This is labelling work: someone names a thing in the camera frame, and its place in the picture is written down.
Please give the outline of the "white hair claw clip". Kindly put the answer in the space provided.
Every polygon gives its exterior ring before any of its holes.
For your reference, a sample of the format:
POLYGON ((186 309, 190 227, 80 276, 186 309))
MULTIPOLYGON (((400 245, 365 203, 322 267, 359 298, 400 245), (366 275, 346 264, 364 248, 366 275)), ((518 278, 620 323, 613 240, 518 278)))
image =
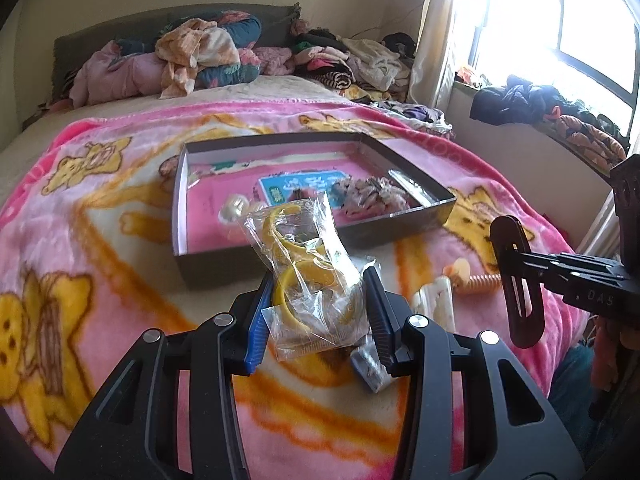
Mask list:
POLYGON ((450 279, 446 276, 435 278, 423 285, 411 298, 414 313, 425 315, 449 333, 456 331, 454 322, 454 298, 450 279))

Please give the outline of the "cream curtain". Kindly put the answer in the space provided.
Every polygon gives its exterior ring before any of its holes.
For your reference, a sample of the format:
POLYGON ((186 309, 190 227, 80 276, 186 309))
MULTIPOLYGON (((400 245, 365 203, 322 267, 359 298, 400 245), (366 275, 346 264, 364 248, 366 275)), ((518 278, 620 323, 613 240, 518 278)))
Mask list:
POLYGON ((468 25, 459 23, 464 0, 424 0, 407 98, 410 102, 446 110, 454 88, 454 73, 469 39, 468 25))

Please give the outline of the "pink cartoon fleece blanket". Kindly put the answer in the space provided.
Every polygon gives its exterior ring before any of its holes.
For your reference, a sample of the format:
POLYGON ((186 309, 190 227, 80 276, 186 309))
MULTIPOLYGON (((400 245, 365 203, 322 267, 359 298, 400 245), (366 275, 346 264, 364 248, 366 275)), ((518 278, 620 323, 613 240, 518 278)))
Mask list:
MULTIPOLYGON (((41 119, 1 153, 1 408, 52 471, 84 408, 148 327, 190 330, 260 278, 189 290, 170 247, 186 142, 352 131, 388 141, 457 197, 444 227, 365 255, 409 299, 457 258, 497 272, 489 225, 513 214, 536 252, 560 232, 477 156, 345 101, 238 100, 134 113, 125 104, 41 119)), ((367 392, 346 349, 234 380, 252 479, 389 479, 408 382, 367 392)))

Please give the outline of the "window with dark frame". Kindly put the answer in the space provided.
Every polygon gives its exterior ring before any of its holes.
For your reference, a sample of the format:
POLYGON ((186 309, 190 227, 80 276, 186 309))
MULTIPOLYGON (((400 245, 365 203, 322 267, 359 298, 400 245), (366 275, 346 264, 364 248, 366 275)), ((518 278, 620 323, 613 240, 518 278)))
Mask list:
POLYGON ((639 26, 624 0, 454 0, 454 55, 490 84, 551 84, 631 133, 639 26))

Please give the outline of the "clear bag of yellow bangles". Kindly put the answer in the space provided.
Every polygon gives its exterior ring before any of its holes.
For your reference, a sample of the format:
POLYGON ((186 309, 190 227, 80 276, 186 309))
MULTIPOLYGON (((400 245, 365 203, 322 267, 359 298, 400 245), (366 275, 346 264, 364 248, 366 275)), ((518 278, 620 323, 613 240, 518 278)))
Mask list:
POLYGON ((262 317, 277 360, 352 347, 366 336, 362 274, 326 194, 252 211, 242 229, 273 275, 262 317))

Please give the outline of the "pile of beaded jewelry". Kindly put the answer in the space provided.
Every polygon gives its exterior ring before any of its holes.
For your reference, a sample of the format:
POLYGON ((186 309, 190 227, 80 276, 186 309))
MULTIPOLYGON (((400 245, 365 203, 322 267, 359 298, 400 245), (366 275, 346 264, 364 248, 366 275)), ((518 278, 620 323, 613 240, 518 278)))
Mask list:
POLYGON ((332 185, 332 192, 342 201, 348 216, 392 214, 408 210, 408 194, 384 177, 344 178, 332 185))

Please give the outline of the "floral laundry bag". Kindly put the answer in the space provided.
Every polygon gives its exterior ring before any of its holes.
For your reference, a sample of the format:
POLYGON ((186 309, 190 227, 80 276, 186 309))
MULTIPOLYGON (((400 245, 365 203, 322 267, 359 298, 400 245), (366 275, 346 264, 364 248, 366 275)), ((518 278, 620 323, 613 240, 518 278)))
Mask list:
POLYGON ((444 112, 438 108, 389 100, 374 102, 372 107, 414 130, 454 140, 454 127, 446 121, 444 112))

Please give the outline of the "orange white crumpled cloth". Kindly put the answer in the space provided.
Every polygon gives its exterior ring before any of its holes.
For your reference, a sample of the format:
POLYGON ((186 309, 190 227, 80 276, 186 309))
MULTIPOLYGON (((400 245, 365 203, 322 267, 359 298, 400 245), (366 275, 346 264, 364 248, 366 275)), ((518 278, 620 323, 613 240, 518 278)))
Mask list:
POLYGON ((190 18, 155 43, 155 54, 166 66, 160 84, 162 99, 187 96, 194 91, 198 74, 208 68, 238 68, 240 54, 230 34, 200 18, 190 18))

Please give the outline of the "pink bundled bedding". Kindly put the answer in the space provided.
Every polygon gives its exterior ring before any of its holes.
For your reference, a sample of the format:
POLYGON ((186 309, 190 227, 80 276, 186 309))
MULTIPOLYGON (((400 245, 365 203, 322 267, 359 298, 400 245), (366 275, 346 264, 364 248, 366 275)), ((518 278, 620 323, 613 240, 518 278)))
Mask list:
POLYGON ((70 88, 70 100, 73 107, 79 108, 160 94, 165 66, 166 62, 154 52, 124 55, 122 47, 111 40, 78 70, 70 88))

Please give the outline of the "teal floral pillow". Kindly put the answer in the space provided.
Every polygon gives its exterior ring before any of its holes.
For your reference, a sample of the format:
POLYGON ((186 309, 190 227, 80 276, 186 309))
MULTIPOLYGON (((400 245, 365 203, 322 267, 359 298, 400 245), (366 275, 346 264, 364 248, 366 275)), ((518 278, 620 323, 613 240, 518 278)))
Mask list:
POLYGON ((115 41, 123 56, 154 54, 163 65, 160 95, 187 96, 209 88, 246 84, 260 73, 253 51, 262 23, 243 11, 222 11, 213 18, 183 18, 167 25, 150 44, 115 41))

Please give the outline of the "pile of mixed clothes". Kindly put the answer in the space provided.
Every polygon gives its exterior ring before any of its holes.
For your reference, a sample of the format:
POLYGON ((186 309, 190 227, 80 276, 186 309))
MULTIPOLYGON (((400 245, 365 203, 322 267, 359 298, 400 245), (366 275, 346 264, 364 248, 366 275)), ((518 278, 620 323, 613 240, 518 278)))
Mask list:
POLYGON ((416 42, 404 32, 380 41, 346 38, 296 18, 284 46, 256 47, 254 52, 264 75, 295 75, 370 104, 405 101, 416 42))

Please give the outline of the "dark clothes on windowsill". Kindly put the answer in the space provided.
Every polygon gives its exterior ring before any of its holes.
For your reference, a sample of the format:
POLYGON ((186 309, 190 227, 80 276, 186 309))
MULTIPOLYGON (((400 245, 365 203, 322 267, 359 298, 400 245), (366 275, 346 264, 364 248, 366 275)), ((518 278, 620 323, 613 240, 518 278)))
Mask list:
POLYGON ((620 127, 603 114, 594 114, 582 100, 569 100, 551 84, 533 84, 509 76, 505 86, 486 86, 473 98, 470 118, 492 126, 536 125, 561 116, 575 117, 610 136, 621 136, 620 127))

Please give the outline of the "pearl shell ornament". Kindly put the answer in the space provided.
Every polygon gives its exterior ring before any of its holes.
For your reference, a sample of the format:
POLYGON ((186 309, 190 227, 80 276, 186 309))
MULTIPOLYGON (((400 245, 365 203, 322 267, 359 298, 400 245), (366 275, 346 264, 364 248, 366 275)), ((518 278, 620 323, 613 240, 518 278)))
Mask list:
POLYGON ((242 194, 230 194, 218 212, 218 219, 223 224, 241 222, 248 214, 266 209, 268 204, 263 200, 250 200, 242 194))

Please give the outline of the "clear plastic jewelry case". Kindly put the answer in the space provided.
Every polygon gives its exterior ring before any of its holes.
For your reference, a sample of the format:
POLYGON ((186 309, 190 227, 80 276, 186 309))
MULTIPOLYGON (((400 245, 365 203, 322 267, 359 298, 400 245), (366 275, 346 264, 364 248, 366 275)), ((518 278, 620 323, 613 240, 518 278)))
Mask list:
POLYGON ((395 381, 380 361, 371 334, 358 341, 358 346, 350 352, 349 359, 354 371, 373 393, 385 390, 395 381))

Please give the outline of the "dark green headboard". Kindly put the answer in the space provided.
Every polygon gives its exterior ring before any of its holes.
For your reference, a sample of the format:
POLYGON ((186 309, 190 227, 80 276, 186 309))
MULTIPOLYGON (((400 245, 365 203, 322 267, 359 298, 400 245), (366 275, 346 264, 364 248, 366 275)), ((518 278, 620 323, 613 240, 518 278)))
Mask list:
POLYGON ((270 6, 250 3, 201 3, 190 6, 144 11, 113 18, 58 37, 53 44, 51 98, 64 99, 73 85, 75 74, 91 55, 111 40, 131 40, 146 48, 155 44, 169 26, 177 26, 188 18, 214 20, 226 11, 241 11, 253 15, 262 25, 256 41, 258 47, 285 47, 291 43, 291 25, 300 18, 302 6, 270 6))

